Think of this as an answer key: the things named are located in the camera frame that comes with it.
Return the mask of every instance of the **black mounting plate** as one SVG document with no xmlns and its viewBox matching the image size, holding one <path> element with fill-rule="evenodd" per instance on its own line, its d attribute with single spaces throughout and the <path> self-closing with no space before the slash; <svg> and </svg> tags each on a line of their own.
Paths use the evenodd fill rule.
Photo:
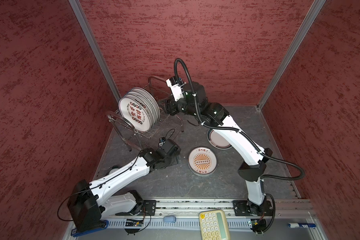
<svg viewBox="0 0 360 240">
<path fill-rule="evenodd" d="M 143 207 L 145 208 L 146 212 L 148 212 L 151 216 L 153 216 L 155 214 L 155 210 L 156 210 L 156 200 L 144 200 Z M 132 215 L 129 212 L 120 212 L 120 213 L 115 214 L 115 215 L 116 216 L 134 217 L 134 216 L 142 216 L 143 212 L 139 212 L 136 215 Z"/>
<path fill-rule="evenodd" d="M 246 211 L 247 201 L 246 200 L 233 200 L 233 209 L 235 216 L 250 216 L 253 217 L 248 211 Z M 270 201 L 264 201 L 264 216 L 272 216 L 273 209 Z"/>
</svg>

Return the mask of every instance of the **dish rack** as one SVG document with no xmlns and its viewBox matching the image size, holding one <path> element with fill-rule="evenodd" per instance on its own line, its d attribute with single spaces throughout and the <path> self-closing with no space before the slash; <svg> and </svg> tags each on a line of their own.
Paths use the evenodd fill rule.
<svg viewBox="0 0 360 240">
<path fill-rule="evenodd" d="M 158 76 L 150 76 L 148 78 L 148 84 L 143 87 L 143 89 L 145 89 L 152 95 L 152 97 L 154 97 L 160 110 L 160 117 L 148 130 L 148 132 L 137 131 L 133 124 L 120 114 L 119 109 L 117 109 L 115 112 L 106 112 L 108 121 L 112 124 L 113 128 L 116 130 L 117 134 L 120 136 L 121 140 L 124 142 L 129 151 L 132 151 L 132 147 L 141 151 L 144 149 L 144 146 L 155 149 L 158 145 L 158 138 L 164 137 L 164 134 L 168 133 L 171 139 L 175 139 L 180 131 L 184 132 L 183 120 L 177 115 L 171 116 L 164 112 L 164 101 L 171 95 L 171 93 L 154 87 L 152 84 L 153 80 L 163 82 L 165 86 L 167 86 L 165 79 Z M 157 93 L 161 93 L 165 97 L 159 99 Z M 132 132 L 132 135 L 130 137 L 125 137 L 125 135 L 128 135 L 128 131 Z"/>
</svg>

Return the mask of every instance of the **plate with orange sunburst design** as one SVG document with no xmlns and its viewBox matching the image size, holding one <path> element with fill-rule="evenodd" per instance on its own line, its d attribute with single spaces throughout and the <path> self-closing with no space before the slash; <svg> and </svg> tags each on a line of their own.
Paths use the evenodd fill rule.
<svg viewBox="0 0 360 240">
<path fill-rule="evenodd" d="M 216 155 L 207 147 L 197 147 L 189 154 L 188 165 L 197 175 L 212 174 L 217 167 Z"/>
</svg>

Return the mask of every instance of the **textured red wall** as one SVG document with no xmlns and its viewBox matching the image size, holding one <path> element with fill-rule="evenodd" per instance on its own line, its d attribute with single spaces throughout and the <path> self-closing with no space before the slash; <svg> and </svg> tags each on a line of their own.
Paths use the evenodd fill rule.
<svg viewBox="0 0 360 240">
<path fill-rule="evenodd" d="M 312 0 L 81 0 L 121 94 L 182 58 L 208 98 L 257 104 Z"/>
<path fill-rule="evenodd" d="M 263 112 L 329 238 L 360 239 L 360 1 L 327 0 Z"/>
<path fill-rule="evenodd" d="M 0 1 L 0 239 L 61 239 L 113 96 L 67 0 Z M 64 208 L 62 216 L 69 217 Z"/>
</svg>

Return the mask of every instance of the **orange sunburst pattern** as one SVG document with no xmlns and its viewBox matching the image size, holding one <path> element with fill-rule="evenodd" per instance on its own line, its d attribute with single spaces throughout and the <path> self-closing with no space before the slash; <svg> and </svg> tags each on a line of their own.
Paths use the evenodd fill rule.
<svg viewBox="0 0 360 240">
<path fill-rule="evenodd" d="M 207 170 L 211 166 L 211 158 L 204 153 L 200 153 L 195 156 L 193 163 L 197 169 Z"/>
</svg>

